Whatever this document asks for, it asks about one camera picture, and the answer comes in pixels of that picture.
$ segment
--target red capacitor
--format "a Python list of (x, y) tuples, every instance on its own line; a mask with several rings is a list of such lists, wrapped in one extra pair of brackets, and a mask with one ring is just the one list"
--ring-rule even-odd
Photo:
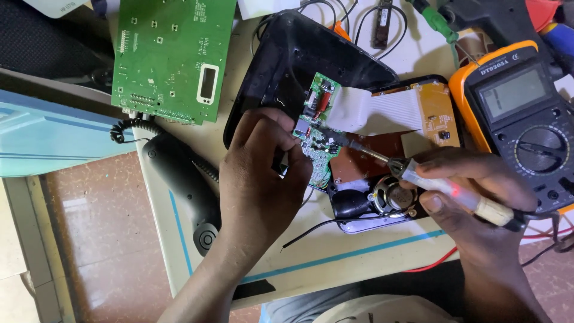
[(330, 99), (331, 99), (331, 92), (323, 93), (323, 96), (321, 97), (321, 100), (319, 101), (319, 104), (317, 105), (315, 118), (317, 118), (321, 112), (325, 112), (325, 110), (327, 109), (327, 105), (329, 104)]

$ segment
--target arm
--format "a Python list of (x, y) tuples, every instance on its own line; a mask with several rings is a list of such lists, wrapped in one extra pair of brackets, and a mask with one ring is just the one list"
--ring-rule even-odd
[[(236, 286), (295, 218), (311, 178), (293, 127), (277, 109), (243, 115), (219, 167), (221, 231), (159, 322), (228, 321)], [(276, 148), (288, 154), (284, 178), (271, 169)]]
[[(449, 177), (508, 207), (536, 209), (532, 190), (493, 154), (443, 147), (415, 159), (425, 162), (416, 169), (422, 177)], [(550, 322), (519, 263), (523, 232), (484, 223), (440, 192), (425, 192), (420, 202), (460, 251), (465, 322)]]

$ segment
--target multimeter rotary dial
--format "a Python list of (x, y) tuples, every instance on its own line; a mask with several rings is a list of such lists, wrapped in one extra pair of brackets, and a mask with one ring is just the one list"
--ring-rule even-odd
[(549, 175), (562, 168), (570, 156), (566, 135), (553, 126), (536, 125), (524, 131), (514, 146), (518, 165), (531, 175)]

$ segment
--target black telephone handset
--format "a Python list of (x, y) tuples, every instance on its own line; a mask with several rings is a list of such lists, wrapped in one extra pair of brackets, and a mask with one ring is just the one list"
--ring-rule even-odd
[(217, 170), (189, 145), (167, 132), (156, 135), (143, 147), (143, 159), (157, 171), (185, 208), (193, 225), (195, 247), (205, 256), (221, 229), (221, 212), (219, 199), (196, 165), (203, 170), (209, 167), (206, 172), (218, 182)]

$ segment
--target large green motherboard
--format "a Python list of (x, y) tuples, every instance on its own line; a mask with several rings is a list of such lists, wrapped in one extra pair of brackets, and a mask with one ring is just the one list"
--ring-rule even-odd
[(234, 0), (122, 0), (112, 104), (215, 122)]
[(332, 107), (341, 85), (317, 73), (303, 103), (303, 114), (299, 116), (293, 135), (301, 139), (303, 153), (313, 161), (313, 175), (309, 184), (318, 189), (325, 188), (331, 178), (329, 161), (339, 155), (340, 144), (333, 138), (326, 138), (318, 130)]

